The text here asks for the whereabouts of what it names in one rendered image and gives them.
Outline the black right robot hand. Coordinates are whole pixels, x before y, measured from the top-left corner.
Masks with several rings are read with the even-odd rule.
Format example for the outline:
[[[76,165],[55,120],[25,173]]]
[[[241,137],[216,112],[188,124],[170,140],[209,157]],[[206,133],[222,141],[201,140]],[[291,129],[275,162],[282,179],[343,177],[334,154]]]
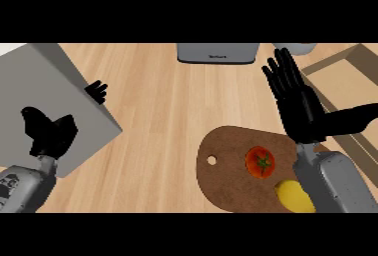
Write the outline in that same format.
[[[297,144],[319,143],[328,136],[361,133],[378,118],[378,103],[325,112],[315,89],[306,84],[287,48],[262,67],[275,96],[282,125]]]

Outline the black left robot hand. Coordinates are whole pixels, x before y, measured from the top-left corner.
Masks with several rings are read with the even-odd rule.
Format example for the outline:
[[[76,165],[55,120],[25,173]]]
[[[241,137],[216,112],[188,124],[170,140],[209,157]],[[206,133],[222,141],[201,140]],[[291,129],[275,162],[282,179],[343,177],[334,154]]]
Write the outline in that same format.
[[[25,122],[25,134],[33,139],[30,155],[59,159],[67,153],[79,133],[73,115],[68,114],[52,120],[33,106],[21,110],[21,115]]]

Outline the red tomato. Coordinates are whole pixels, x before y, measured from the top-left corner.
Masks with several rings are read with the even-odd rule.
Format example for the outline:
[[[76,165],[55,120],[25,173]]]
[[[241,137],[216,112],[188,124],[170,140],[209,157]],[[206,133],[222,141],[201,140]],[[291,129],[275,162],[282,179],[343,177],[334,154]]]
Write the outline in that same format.
[[[245,155],[245,167],[248,173],[257,179],[266,179],[274,174],[275,157],[265,147],[254,146],[248,150]]]

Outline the brown wooden cutting board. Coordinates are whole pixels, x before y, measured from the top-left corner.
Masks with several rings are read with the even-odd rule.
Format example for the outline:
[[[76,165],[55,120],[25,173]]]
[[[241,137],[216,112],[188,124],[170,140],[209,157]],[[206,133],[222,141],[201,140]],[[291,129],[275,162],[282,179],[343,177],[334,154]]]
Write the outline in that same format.
[[[262,146],[274,154],[275,170],[266,179],[256,178],[245,166],[250,149]],[[296,142],[278,133],[237,126],[216,128],[204,137],[197,156],[197,180],[209,201],[225,211],[290,213],[275,186],[296,180]]]

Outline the large flat grey door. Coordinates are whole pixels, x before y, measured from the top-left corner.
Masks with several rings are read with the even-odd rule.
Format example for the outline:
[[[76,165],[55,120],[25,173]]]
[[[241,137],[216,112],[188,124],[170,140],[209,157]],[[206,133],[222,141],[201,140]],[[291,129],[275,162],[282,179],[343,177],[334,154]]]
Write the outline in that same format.
[[[0,167],[36,168],[33,139],[25,134],[21,110],[31,106],[51,119],[74,116],[79,133],[58,161],[65,177],[120,135],[123,129],[85,91],[87,82],[55,43],[0,43]]]

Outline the pale grey round container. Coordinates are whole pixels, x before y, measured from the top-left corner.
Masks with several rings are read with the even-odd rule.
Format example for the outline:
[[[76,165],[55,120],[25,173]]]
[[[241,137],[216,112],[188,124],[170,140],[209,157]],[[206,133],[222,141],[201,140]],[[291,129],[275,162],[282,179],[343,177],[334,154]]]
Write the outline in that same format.
[[[287,48],[293,55],[302,56],[309,54],[313,51],[316,44],[315,43],[275,43],[274,46],[276,49]]]

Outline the grey appliance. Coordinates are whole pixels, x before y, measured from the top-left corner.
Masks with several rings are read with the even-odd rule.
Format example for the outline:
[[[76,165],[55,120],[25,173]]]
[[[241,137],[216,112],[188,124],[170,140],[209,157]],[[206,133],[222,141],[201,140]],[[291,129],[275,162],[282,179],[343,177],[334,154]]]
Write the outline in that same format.
[[[191,64],[251,64],[259,43],[179,43],[178,60]]]

